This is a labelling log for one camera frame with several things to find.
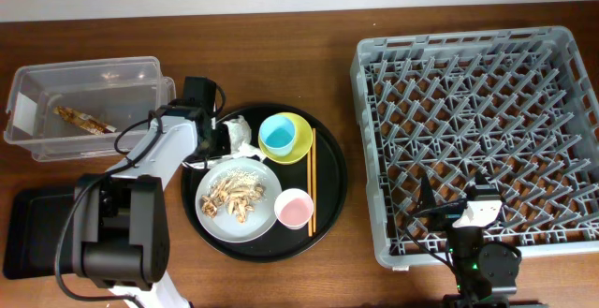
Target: chopsticks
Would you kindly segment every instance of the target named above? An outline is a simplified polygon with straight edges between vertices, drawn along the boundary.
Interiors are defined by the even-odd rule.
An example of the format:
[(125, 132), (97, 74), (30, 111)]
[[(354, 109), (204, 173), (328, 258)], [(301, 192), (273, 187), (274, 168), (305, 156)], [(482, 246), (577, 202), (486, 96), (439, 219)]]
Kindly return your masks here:
[(312, 129), (312, 146), (308, 152), (308, 195), (314, 203), (314, 212), (308, 222), (308, 237), (316, 233), (316, 129)]

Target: cup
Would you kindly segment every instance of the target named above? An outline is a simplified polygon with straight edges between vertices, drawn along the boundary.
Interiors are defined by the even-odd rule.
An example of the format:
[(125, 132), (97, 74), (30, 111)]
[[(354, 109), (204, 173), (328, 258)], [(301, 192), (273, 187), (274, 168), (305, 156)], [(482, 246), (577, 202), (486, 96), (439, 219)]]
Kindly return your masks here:
[(290, 229), (300, 229), (314, 213), (312, 198), (304, 190), (286, 189), (274, 201), (274, 214), (281, 224)]
[(293, 149), (296, 127), (288, 117), (272, 115), (262, 122), (258, 136), (271, 154), (283, 157)]

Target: dish rack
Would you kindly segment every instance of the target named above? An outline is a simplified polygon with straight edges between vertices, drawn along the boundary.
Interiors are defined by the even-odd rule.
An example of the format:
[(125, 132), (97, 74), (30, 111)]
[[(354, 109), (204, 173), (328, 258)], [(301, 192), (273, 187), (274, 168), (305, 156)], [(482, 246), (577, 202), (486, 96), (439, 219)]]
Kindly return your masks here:
[[(375, 257), (437, 263), (403, 235), (420, 179), (437, 204), (483, 172), (505, 199), (487, 241), (524, 257), (599, 250), (599, 104), (564, 27), (359, 42), (351, 67)], [(408, 227), (440, 256), (443, 234)]]

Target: black tray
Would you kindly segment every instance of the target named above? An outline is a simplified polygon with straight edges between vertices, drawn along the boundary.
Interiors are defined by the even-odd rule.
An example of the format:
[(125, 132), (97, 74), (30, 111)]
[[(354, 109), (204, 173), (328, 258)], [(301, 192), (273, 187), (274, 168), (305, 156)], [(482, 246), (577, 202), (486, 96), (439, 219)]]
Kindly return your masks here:
[[(316, 129), (316, 173), (318, 174), (316, 178), (318, 182), (316, 233), (312, 237), (308, 237), (307, 225), (299, 230), (291, 230), (277, 221), (267, 233), (251, 242), (219, 241), (199, 223), (194, 204), (197, 186), (208, 171), (183, 168), (182, 198), (187, 218), (207, 243), (227, 256), (254, 262), (272, 262), (296, 256), (320, 241), (329, 232), (341, 213), (347, 191), (345, 159), (335, 138), (312, 115), (285, 105), (265, 104), (237, 110), (221, 120), (226, 121), (242, 115), (253, 129), (252, 145), (257, 148), (256, 129), (267, 117), (284, 111), (301, 115)], [(268, 158), (264, 163), (277, 175), (284, 190), (292, 187), (307, 189), (306, 157), (292, 165), (280, 165)]]
[[(24, 190), (15, 196), (2, 269), (7, 279), (54, 275), (56, 243), (72, 205), (72, 186)], [(72, 234), (69, 228), (66, 236)], [(64, 274), (73, 272), (72, 243), (65, 239), (60, 258)]]

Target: brown object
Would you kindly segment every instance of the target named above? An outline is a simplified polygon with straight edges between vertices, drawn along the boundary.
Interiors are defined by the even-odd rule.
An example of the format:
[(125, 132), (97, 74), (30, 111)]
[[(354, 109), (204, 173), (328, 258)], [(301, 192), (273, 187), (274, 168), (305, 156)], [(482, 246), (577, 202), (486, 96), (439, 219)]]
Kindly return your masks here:
[(114, 126), (107, 125), (92, 115), (71, 108), (57, 106), (52, 111), (66, 122), (89, 131), (94, 135), (111, 134), (116, 131)]
[[(308, 151), (308, 154), (306, 154), (306, 157), (308, 157), (307, 163), (306, 163), (306, 167), (308, 167), (308, 195), (310, 195), (310, 197), (312, 196), (312, 147), (310, 148), (310, 151)], [(308, 220), (308, 237), (312, 237), (312, 232), (314, 231), (314, 228), (312, 227), (312, 218), (310, 218), (310, 220)]]
[(316, 233), (316, 190), (318, 189), (318, 183), (316, 182), (316, 129), (312, 129), (312, 146), (310, 147), (310, 154), (312, 155), (312, 201), (314, 202), (314, 213), (312, 214), (312, 229)]
[[(574, 33), (599, 92), (599, 2), (590, 2), (0, 23), (0, 101), (7, 101), (20, 66), (150, 52), (160, 60), (162, 72), (177, 82), (178, 96), (186, 75), (207, 75), (222, 85), (224, 114), (265, 99), (305, 110), (329, 129), (345, 156), (347, 198), (332, 230), (289, 260), (255, 264), (231, 259), (205, 243), (189, 223), (179, 170), (165, 190), (168, 273), (177, 289), (196, 307), (436, 307), (432, 301), (456, 293), (454, 276), (446, 267), (394, 272), (374, 258), (364, 153), (349, 80), (356, 46), (366, 37), (555, 24)], [(0, 125), (6, 124), (7, 115), (1, 112)], [(0, 140), (0, 258), (12, 200), (19, 191), (73, 184), (82, 173), (103, 172), (120, 159), (40, 164), (29, 152)], [(320, 183), (325, 176), (320, 171)], [(74, 274), (65, 281), (82, 295), (109, 295)], [(596, 307), (599, 254), (525, 258), (517, 284), (514, 301), (542, 301), (551, 308)], [(51, 276), (9, 281), (0, 275), (2, 307), (107, 304), (73, 301)], [(110, 302), (110, 308), (126, 306)]]

